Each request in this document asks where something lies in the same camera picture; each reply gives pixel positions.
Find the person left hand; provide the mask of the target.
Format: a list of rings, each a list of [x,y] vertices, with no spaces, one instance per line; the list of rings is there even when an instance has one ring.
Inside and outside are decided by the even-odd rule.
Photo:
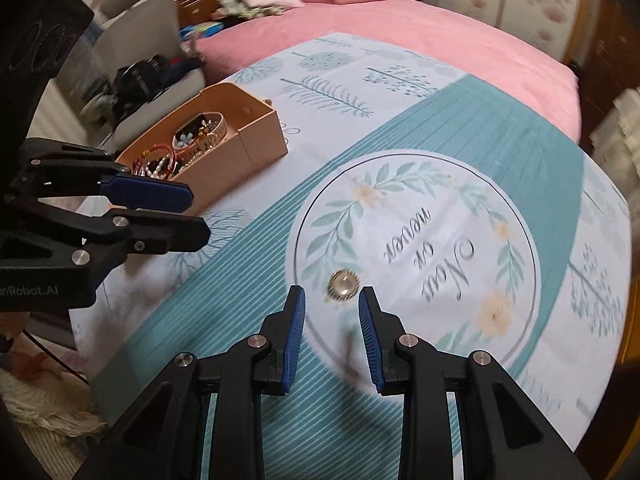
[[[0,352],[8,353],[14,340],[26,328],[29,320],[28,312],[0,313]]]

